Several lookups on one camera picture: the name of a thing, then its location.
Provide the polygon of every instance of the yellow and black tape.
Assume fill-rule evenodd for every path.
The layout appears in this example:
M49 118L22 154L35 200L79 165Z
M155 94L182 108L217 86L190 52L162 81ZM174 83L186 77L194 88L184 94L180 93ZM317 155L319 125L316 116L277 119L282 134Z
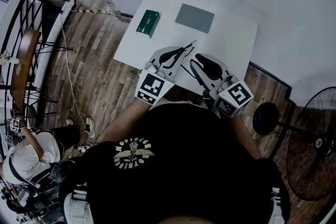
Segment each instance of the yellow and black tape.
M73 10L74 12L80 12L80 13L95 13L95 14L106 14L106 15L112 15L117 16L114 12L107 12L106 10L97 10L97 9L76 9Z

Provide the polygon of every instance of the green box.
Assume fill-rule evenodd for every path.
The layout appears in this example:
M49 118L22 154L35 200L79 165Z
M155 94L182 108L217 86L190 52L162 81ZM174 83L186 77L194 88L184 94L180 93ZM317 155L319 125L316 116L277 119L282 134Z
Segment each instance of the green box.
M154 30L160 20L160 13L147 9L142 16L137 32L149 35L152 38Z

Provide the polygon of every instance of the electric fan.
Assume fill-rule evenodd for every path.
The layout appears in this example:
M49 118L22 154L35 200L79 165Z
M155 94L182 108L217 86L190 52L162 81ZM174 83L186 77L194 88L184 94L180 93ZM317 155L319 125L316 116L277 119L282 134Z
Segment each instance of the electric fan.
M271 133L276 125L284 126L272 105L265 103L256 110L253 124L260 135ZM332 193L336 186L336 87L314 95L287 129L292 131L287 150L292 191L303 200Z

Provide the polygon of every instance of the gray tablet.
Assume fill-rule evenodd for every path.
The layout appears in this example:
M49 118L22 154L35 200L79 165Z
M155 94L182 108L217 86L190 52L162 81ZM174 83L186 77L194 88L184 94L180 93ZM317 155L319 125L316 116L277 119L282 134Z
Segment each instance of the gray tablet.
M215 14L206 10L182 4L175 22L208 33Z

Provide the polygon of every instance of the white table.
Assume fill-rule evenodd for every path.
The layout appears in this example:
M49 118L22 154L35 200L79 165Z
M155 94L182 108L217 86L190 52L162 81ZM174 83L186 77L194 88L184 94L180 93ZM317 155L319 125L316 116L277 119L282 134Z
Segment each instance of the white table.
M181 5L185 3L215 14L209 33L181 25L175 22ZM136 32L147 9L160 13L160 21L152 38ZM138 69L144 65L153 53L164 47L185 47L194 40L195 49L184 59L183 65L190 71L189 61L195 54L209 54L222 60L230 72L243 80L251 57L257 34L257 25L222 7L203 0L143 0L134 18L130 22L114 59ZM198 94L203 88L197 80L182 68L175 77L176 84Z

